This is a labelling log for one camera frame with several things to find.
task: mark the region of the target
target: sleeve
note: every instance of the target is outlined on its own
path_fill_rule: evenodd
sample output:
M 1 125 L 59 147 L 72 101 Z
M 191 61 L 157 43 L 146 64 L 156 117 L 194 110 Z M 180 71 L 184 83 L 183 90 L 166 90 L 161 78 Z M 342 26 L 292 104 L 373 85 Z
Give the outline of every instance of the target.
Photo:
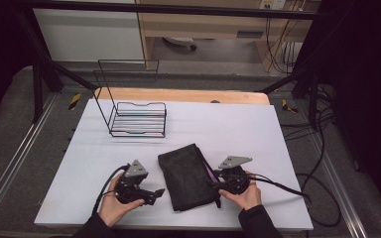
M 116 238 L 116 234 L 94 213 L 72 238 Z
M 239 214 L 240 225 L 246 238 L 283 237 L 275 228 L 263 205 L 243 209 Z

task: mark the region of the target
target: black cloth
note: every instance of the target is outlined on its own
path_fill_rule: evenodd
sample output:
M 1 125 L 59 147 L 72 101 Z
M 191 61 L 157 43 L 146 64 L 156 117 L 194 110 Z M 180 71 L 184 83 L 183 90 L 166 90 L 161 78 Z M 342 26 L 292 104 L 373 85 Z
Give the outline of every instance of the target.
M 195 144 L 160 155 L 159 165 L 174 211 L 185 211 L 214 201 L 220 207 L 220 195 L 209 185 L 218 178 Z
M 249 210 L 242 210 L 239 214 L 240 225 L 246 238 L 279 238 L 283 237 L 274 227 L 265 207 L 258 205 Z M 75 233 L 73 238 L 116 238 L 116 233 L 108 228 L 95 213 L 83 227 Z
M 116 233 L 111 230 L 101 219 L 98 213 L 92 214 L 82 228 L 72 238 L 117 238 Z
M 249 210 L 243 209 L 239 214 L 239 221 L 246 238 L 283 237 L 274 227 L 263 205 Z

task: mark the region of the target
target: aluminum rail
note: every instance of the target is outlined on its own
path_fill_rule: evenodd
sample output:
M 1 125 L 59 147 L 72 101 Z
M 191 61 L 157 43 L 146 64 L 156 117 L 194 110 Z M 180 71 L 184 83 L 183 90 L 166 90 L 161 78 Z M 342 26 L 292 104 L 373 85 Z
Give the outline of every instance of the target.
M 302 116 L 305 121 L 308 121 L 308 108 L 304 103 L 296 102 L 299 110 L 302 112 Z M 318 133 L 314 133 L 314 130 L 311 128 L 312 138 L 317 147 L 317 152 L 320 153 L 320 147 L 322 141 Z M 332 164 L 331 158 L 327 154 L 326 150 L 324 151 L 323 161 L 321 167 L 327 177 L 329 186 L 335 195 L 336 200 L 341 208 L 342 216 L 344 217 L 345 223 L 351 236 L 353 238 L 367 238 L 366 230 L 361 223 L 357 212 L 355 211 L 354 205 L 351 202 L 351 199 L 348 196 L 348 193 L 343 185 L 342 180 L 340 179 L 334 165 Z
M 0 178 L 0 203 L 4 198 L 6 192 L 8 191 L 12 181 L 14 180 L 18 170 L 23 165 L 23 162 L 26 159 L 34 142 L 36 141 L 37 136 L 39 135 L 44 124 L 46 123 L 58 97 L 59 95 L 57 93 L 54 93 L 52 96 L 48 98 L 44 107 L 44 113 L 42 117 L 39 119 L 38 122 L 36 122 L 30 127 L 29 132 L 27 133 L 17 152 L 13 156 L 5 172 L 2 174 Z
M 159 4 L 129 4 L 129 3 L 100 3 L 100 2 L 73 2 L 52 0 L 18 0 L 18 4 L 35 9 L 58 9 L 76 11 L 99 12 L 135 12 L 135 13 L 163 13 L 188 14 L 208 16 L 230 16 L 248 18 L 298 19 L 317 20 L 336 17 L 333 14 L 309 11 L 278 11 L 262 9 L 221 8 L 202 6 L 178 6 Z

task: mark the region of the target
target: white cabinet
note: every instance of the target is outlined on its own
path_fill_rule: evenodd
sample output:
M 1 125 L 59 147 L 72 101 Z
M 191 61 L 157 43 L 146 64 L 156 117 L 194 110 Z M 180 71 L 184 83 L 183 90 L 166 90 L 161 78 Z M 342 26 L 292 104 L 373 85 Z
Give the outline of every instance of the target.
M 134 3 L 134 0 L 92 2 Z M 35 14 L 53 60 L 144 58 L 136 13 L 35 9 Z

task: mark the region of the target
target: black mesh bag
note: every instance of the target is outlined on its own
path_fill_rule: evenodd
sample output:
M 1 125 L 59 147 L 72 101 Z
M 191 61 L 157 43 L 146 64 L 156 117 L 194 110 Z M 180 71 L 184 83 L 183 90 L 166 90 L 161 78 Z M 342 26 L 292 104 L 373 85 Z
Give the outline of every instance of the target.
M 174 211 L 185 211 L 215 201 L 220 195 L 209 185 L 218 181 L 199 148 L 191 144 L 159 156 Z

